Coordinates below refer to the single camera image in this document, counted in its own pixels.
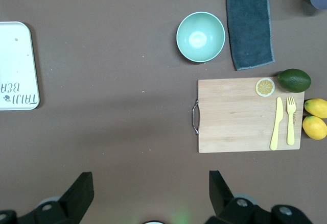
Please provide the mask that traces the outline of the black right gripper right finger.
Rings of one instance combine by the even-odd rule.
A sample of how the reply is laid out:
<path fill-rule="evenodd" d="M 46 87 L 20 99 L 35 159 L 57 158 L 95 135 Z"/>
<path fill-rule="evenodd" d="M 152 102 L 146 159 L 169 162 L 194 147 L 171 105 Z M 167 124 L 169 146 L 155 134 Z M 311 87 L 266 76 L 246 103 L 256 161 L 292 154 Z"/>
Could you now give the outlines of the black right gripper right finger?
<path fill-rule="evenodd" d="M 266 211 L 245 197 L 235 197 L 218 170 L 209 172 L 209 197 L 215 212 L 209 223 L 311 223 L 294 206 L 275 205 Z"/>

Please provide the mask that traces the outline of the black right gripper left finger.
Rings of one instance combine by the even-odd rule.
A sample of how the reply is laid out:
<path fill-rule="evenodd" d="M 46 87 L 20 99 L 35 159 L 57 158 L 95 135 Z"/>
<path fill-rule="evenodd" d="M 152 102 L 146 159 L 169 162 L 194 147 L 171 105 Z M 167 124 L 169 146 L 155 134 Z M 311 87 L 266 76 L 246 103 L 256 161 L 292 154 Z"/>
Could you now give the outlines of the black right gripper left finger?
<path fill-rule="evenodd" d="M 83 172 L 57 201 L 47 201 L 18 217 L 14 210 L 1 211 L 1 223 L 80 223 L 94 199 L 91 172 Z"/>

